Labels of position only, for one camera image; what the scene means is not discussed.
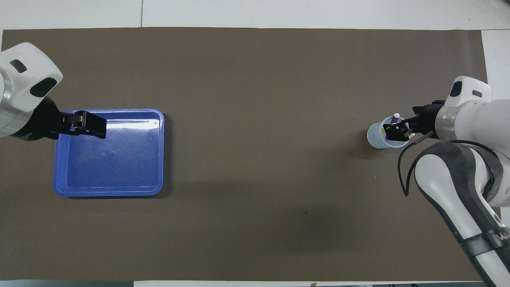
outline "marker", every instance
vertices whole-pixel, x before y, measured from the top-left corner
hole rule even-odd
[[[394,114],[393,114],[393,117],[391,118],[390,125],[391,125],[391,124],[395,124],[395,123],[397,123],[397,121],[398,121],[398,119],[399,119],[399,118],[400,118],[400,114],[399,114],[399,113],[394,113]]]

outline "black button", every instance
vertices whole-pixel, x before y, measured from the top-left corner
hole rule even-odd
[[[20,60],[12,60],[11,65],[18,71],[18,73],[22,73],[27,70],[27,67],[23,65],[23,63]]]
[[[453,83],[453,87],[451,88],[450,97],[456,97],[461,94],[462,91],[462,82],[458,81]]]
[[[481,92],[473,90],[473,95],[481,98]]]
[[[53,78],[46,78],[39,83],[35,84],[31,89],[30,93],[38,98],[44,97],[49,90],[51,90],[57,84],[57,80]]]

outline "plastic cup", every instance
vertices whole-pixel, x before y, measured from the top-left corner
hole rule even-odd
[[[409,141],[397,141],[387,140],[386,133],[384,132],[383,125],[391,123],[392,116],[385,118],[382,122],[373,124],[367,131],[367,139],[370,145],[376,149],[387,149],[387,148],[401,148],[405,146]],[[402,117],[398,118],[397,123],[404,120]]]

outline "brown table surface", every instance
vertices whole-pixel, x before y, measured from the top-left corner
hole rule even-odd
[[[61,110],[163,111],[165,183],[62,198],[52,140],[1,139],[0,279],[479,280],[366,130],[486,81],[480,31],[4,31],[21,42],[64,74]]]

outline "velcro strap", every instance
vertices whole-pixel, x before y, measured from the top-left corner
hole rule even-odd
[[[510,246],[510,228],[500,227],[480,233],[460,242],[462,250],[469,257]]]

